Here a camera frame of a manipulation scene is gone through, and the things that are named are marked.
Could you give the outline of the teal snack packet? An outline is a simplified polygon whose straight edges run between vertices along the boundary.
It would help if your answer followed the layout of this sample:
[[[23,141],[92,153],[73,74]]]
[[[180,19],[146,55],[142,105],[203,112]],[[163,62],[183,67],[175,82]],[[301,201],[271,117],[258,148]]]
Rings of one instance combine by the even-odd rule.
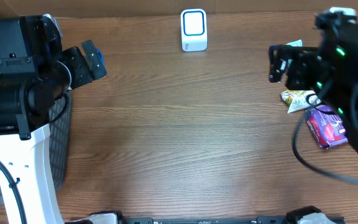
[[[293,41],[293,42],[289,42],[289,43],[287,43],[287,45],[289,45],[291,47],[302,47],[303,46],[303,41],[300,39],[300,40],[296,40],[296,41]]]

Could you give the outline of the white tube with gold cap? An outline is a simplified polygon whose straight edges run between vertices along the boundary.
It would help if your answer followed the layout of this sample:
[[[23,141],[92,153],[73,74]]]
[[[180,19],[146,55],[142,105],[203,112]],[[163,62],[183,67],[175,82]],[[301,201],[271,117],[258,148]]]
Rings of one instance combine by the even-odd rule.
[[[317,97],[313,90],[306,90],[306,93],[303,95],[301,100],[298,100],[289,106],[287,113],[307,109],[310,105],[318,105],[320,103],[321,100]]]

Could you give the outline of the purple snack packet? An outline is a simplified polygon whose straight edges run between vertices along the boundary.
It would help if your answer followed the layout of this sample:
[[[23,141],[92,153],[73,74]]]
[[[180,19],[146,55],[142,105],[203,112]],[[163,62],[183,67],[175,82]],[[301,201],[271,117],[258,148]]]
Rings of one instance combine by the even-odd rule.
[[[316,142],[323,149],[348,143],[342,119],[330,112],[332,109],[329,106],[319,105],[311,110],[306,120]]]

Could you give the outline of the green yellow snack pouch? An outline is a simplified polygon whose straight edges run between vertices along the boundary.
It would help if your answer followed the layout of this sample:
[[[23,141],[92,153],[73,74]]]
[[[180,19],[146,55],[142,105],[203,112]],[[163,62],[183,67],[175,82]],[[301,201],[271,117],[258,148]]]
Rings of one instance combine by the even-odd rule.
[[[292,103],[301,100],[306,90],[285,90],[281,92],[281,99],[290,106]]]

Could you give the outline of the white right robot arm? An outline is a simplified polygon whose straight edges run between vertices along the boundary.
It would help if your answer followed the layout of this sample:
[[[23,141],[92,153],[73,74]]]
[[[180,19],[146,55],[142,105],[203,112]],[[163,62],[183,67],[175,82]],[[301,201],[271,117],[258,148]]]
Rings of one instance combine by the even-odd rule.
[[[286,44],[268,48],[271,83],[287,76],[289,90],[313,90],[317,99],[342,119],[348,143],[358,155],[358,16],[355,9],[331,7],[314,16],[314,28],[321,32],[317,47]],[[301,125],[316,109],[311,103],[294,130],[291,149],[298,161],[308,169],[358,185],[358,179],[320,169],[302,158],[297,149]]]

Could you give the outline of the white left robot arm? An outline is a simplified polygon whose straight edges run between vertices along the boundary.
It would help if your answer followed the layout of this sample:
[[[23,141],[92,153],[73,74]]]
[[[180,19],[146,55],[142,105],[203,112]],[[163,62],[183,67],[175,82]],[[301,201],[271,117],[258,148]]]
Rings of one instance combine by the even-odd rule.
[[[62,47],[50,14],[0,19],[0,188],[10,223],[62,223],[50,167],[50,109],[107,74],[90,40]]]

